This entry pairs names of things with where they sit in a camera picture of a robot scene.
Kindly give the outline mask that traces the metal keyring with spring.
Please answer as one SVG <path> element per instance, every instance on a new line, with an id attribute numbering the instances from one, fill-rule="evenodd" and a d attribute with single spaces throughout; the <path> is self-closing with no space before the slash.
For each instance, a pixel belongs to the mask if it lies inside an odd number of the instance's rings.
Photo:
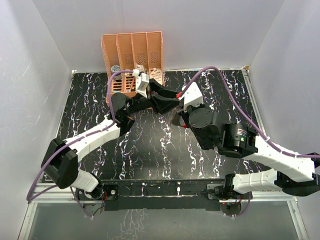
<path id="1" fill-rule="evenodd" d="M 180 125 L 180 116 L 176 109 L 172 109 L 169 113 L 169 122 L 174 126 Z"/>

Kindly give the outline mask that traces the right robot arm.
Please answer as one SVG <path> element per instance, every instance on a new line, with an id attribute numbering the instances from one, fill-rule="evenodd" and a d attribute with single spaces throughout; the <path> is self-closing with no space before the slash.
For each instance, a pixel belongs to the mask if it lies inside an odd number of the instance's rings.
<path id="1" fill-rule="evenodd" d="M 224 123 L 217 112 L 205 107 L 178 107 L 170 118 L 173 125 L 190 129 L 203 150 L 217 149 L 221 156 L 261 163 L 269 170 L 225 176 L 224 184 L 209 190 L 218 199 L 233 199 L 252 191 L 282 191 L 306 197 L 320 190 L 320 176 L 315 173 L 315 155 L 304 159 L 298 154 L 276 151 L 253 128 L 241 123 Z"/>

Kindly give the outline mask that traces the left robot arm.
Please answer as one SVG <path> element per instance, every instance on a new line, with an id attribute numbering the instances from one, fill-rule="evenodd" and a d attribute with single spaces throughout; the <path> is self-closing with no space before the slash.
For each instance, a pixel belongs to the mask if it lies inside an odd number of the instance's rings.
<path id="1" fill-rule="evenodd" d="M 151 79 L 142 92 L 129 97 L 121 92 L 107 93 L 110 114 L 98 125 L 75 136 L 53 139 L 41 167 L 44 173 L 60 188 L 76 188 L 86 192 L 93 200 L 103 195 L 103 183 L 93 173 L 81 170 L 82 159 L 100 146 L 118 139 L 131 130 L 133 113 L 152 108 L 165 114 L 180 104 L 179 93 Z"/>

